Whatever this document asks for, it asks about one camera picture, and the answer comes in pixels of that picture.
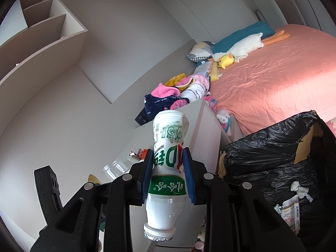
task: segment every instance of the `yellow plush duck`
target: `yellow plush duck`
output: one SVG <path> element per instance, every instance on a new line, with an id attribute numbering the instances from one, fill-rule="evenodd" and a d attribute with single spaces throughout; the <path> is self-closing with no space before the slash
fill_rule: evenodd
<path id="1" fill-rule="evenodd" d="M 218 67 L 225 69 L 235 62 L 235 58 L 232 54 L 222 56 L 218 61 Z"/>

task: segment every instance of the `white plastic bottle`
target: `white plastic bottle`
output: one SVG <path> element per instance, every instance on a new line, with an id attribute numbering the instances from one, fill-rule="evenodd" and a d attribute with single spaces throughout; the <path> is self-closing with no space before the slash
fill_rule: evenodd
<path id="1" fill-rule="evenodd" d="M 169 241 L 174 224 L 186 200 L 182 172 L 182 150 L 189 121 L 184 113 L 167 110 L 153 121 L 154 169 L 146 202 L 145 236 L 153 241 Z"/>

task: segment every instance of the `bottle cap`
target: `bottle cap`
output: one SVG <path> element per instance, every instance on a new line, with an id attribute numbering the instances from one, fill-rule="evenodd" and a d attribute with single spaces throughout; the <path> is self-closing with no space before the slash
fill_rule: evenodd
<path id="1" fill-rule="evenodd" d="M 145 223 L 143 225 L 144 229 L 144 235 L 146 238 L 149 238 L 152 241 L 170 241 L 173 239 L 176 228 L 168 229 L 168 230 L 158 230 L 155 228 L 152 228 L 148 225 L 148 223 Z"/>

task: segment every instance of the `patterned pillow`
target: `patterned pillow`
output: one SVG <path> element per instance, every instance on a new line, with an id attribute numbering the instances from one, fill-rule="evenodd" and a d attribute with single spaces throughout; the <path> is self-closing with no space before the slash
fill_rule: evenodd
<path id="1" fill-rule="evenodd" d="M 211 47 L 213 44 L 211 42 L 200 42 L 194 46 L 187 55 L 187 58 L 193 62 L 202 62 L 212 57 L 213 52 Z"/>
<path id="2" fill-rule="evenodd" d="M 207 61 L 206 63 L 203 63 L 200 66 L 197 66 L 195 71 L 194 71 L 194 74 L 199 74 L 199 73 L 204 73 L 204 72 L 210 73 L 211 72 L 211 66 L 212 66 L 212 61 Z"/>

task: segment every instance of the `blue pillow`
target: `blue pillow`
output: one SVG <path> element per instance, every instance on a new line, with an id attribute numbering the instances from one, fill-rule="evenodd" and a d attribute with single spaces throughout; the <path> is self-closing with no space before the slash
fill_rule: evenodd
<path id="1" fill-rule="evenodd" d="M 218 43 L 214 44 L 212 52 L 214 54 L 219 52 L 226 52 L 240 40 L 246 38 L 249 35 L 258 34 L 260 32 L 263 33 L 261 39 L 270 37 L 275 34 L 275 31 L 272 28 L 270 28 L 263 21 L 259 21 L 246 28 L 233 32 L 230 36 L 227 36 L 224 39 L 220 40 Z"/>

